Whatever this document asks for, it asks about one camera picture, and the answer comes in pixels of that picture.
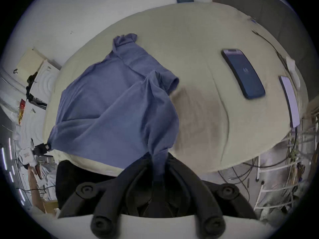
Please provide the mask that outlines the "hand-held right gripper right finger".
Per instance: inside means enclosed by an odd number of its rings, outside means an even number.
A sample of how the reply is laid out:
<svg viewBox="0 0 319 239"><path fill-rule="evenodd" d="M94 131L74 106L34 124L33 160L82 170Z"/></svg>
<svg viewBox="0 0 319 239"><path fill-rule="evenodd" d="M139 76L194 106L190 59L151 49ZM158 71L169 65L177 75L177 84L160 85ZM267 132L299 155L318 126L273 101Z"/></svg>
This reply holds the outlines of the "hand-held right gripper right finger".
<svg viewBox="0 0 319 239"><path fill-rule="evenodd" d="M161 216L190 214L196 216L199 238L205 239L217 239L226 231L224 216L257 221L253 208L236 185L203 181L169 153L161 181Z"/></svg>

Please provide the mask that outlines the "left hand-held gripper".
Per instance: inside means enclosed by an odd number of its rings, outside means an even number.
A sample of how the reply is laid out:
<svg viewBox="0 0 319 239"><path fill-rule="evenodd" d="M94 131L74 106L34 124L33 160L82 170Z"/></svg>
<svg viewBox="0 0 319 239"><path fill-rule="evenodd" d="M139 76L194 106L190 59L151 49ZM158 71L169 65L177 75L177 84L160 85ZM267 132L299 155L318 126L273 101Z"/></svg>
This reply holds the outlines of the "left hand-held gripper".
<svg viewBox="0 0 319 239"><path fill-rule="evenodd" d="M34 151L30 147L20 150L19 159L22 164L37 164L36 156L49 156L47 153L50 151L51 145L42 143L35 146Z"/></svg>

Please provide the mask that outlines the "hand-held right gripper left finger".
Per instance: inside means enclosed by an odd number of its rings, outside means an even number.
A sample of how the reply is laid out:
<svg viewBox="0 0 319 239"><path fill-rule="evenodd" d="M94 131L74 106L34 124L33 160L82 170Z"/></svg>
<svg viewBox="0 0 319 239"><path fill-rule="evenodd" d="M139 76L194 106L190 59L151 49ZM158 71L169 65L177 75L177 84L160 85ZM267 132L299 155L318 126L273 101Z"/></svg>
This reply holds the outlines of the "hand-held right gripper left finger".
<svg viewBox="0 0 319 239"><path fill-rule="evenodd" d="M146 193L142 193L142 196L137 197L138 201L142 201L138 207L130 193L151 168L151 161L150 155L144 155L114 179L79 184L63 205L59 217L78 217L92 213L90 229L93 234L100 239L116 238L122 213L142 217L139 211L146 210L150 196L143 199Z"/></svg>

